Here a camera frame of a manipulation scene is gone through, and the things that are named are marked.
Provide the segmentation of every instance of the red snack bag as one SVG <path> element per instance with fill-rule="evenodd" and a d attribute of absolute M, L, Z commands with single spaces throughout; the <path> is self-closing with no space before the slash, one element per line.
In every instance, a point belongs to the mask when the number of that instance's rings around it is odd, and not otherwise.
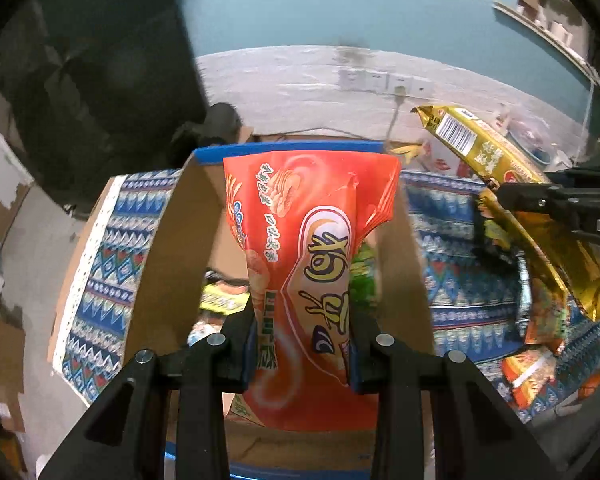
<path fill-rule="evenodd" d="M 226 158 L 227 215 L 247 258 L 258 365 L 244 400 L 287 431 L 375 427 L 377 401 L 347 385 L 349 263 L 392 217 L 400 163 L 360 152 Z"/>

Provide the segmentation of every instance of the blue wall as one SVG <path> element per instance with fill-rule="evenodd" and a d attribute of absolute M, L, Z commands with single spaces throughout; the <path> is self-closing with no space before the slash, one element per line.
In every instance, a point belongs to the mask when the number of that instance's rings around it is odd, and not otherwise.
<path fill-rule="evenodd" d="M 285 44 L 350 44 L 472 70 L 582 121 L 589 81 L 493 0 L 180 0 L 197 56 Z M 517 0 L 500 0 L 514 6 Z"/>

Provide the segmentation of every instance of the silver screw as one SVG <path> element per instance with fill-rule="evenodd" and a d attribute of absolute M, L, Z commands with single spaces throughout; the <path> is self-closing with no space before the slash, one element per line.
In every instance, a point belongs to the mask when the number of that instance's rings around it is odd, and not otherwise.
<path fill-rule="evenodd" d="M 452 350 L 451 352 L 449 352 L 449 359 L 451 359 L 455 363 L 464 363 L 466 355 L 464 355 L 464 352 L 461 352 L 459 350 Z"/>
<path fill-rule="evenodd" d="M 395 343 L 395 339 L 391 334 L 378 334 L 376 336 L 376 343 L 380 346 L 391 346 Z"/>
<path fill-rule="evenodd" d="M 145 348 L 136 354 L 136 362 L 140 363 L 141 365 L 148 363 L 153 358 L 154 353 L 148 348 Z"/>
<path fill-rule="evenodd" d="M 225 340 L 226 337 L 224 336 L 224 334 L 221 334 L 219 332 L 211 334 L 209 337 L 206 338 L 206 342 L 211 346 L 220 346 L 222 343 L 225 342 Z"/>

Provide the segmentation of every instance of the floor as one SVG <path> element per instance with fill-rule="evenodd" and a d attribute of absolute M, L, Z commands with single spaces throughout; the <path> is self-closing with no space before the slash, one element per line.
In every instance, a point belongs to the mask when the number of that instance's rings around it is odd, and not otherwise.
<path fill-rule="evenodd" d="M 38 456 L 56 450 L 86 409 L 46 362 L 56 299 L 82 224 L 33 187 L 2 248 L 2 297 L 7 307 L 22 309 L 26 332 L 25 393 L 20 396 L 26 433 L 21 440 L 31 471 Z"/>

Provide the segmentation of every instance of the power outlet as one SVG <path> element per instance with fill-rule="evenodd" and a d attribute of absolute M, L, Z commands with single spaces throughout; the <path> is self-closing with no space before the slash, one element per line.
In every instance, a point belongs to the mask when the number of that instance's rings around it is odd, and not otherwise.
<path fill-rule="evenodd" d="M 341 67 L 338 72 L 338 85 L 343 90 L 365 90 L 365 71 Z"/>
<path fill-rule="evenodd" d="M 407 95 L 416 99 L 431 99 L 433 97 L 433 81 L 425 77 L 413 76 L 411 89 Z"/>
<path fill-rule="evenodd" d="M 367 70 L 365 77 L 365 90 L 383 94 L 386 92 L 387 72 L 376 72 L 375 70 Z"/>
<path fill-rule="evenodd" d="M 389 74 L 386 92 L 393 95 L 409 95 L 413 77 L 402 74 Z"/>

